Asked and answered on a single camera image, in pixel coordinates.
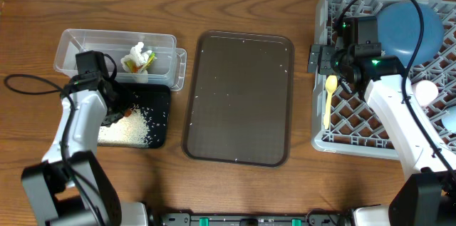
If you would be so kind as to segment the pink cup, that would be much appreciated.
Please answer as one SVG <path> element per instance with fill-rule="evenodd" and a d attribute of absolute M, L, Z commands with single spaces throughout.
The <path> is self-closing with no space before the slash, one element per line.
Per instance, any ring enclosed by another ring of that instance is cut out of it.
<path fill-rule="evenodd" d="M 436 84 L 428 80 L 421 80 L 414 83 L 412 90 L 417 102 L 422 108 L 430 105 L 439 94 Z"/>

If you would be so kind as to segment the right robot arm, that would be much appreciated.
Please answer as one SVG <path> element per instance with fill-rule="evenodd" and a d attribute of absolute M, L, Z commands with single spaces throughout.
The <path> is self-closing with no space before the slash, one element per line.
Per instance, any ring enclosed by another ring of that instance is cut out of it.
<path fill-rule="evenodd" d="M 405 184 L 389 205 L 356 208 L 352 225 L 454 225 L 455 154 L 424 113 L 400 60 L 314 44 L 309 72 L 359 87 L 398 154 Z"/>

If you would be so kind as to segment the dark blue bowl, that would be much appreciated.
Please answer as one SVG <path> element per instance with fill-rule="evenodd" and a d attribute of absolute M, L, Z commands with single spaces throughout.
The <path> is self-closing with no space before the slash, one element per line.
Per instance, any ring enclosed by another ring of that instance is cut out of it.
<path fill-rule="evenodd" d="M 424 32 L 413 64 L 415 66 L 432 60 L 440 50 L 444 27 L 440 17 L 429 6 L 421 4 Z M 415 50 L 420 33 L 420 21 L 415 6 L 410 2 L 387 6 L 377 15 L 378 40 L 387 56 L 397 56 L 407 66 Z"/>

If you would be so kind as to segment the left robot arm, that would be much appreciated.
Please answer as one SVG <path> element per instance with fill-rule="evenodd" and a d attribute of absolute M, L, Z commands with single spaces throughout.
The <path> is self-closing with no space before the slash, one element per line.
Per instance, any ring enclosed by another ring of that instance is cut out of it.
<path fill-rule="evenodd" d="M 110 77 L 73 77 L 59 93 L 63 113 L 41 163 L 21 183 L 39 225 L 120 225 L 121 202 L 95 154 L 100 127 L 118 122 L 130 106 L 128 89 Z"/>

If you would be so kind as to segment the yellow green snack wrapper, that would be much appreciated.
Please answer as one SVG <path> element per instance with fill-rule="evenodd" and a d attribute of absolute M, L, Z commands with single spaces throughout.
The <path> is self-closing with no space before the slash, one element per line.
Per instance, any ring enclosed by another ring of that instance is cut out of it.
<path fill-rule="evenodd" d="M 142 73 L 146 71 L 155 60 L 155 53 L 131 53 L 121 59 L 122 65 L 129 73 Z"/>

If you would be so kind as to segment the light blue cup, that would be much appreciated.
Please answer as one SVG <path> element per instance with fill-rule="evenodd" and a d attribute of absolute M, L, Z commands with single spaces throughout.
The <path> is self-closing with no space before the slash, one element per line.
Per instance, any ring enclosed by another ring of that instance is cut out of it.
<path fill-rule="evenodd" d="M 445 114 L 441 118 L 443 127 L 451 133 L 456 132 L 456 107 L 452 106 L 444 110 Z"/>

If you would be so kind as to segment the yellow plastic spoon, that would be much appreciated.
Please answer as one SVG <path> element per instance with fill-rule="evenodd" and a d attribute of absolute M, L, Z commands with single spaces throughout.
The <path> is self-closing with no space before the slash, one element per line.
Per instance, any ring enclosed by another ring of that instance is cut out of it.
<path fill-rule="evenodd" d="M 326 103 L 325 103 L 325 114 L 323 116 L 323 126 L 326 130 L 329 129 L 331 122 L 331 101 L 332 95 L 338 87 L 338 79 L 335 75 L 330 75 L 327 77 L 325 82 L 326 89 Z"/>

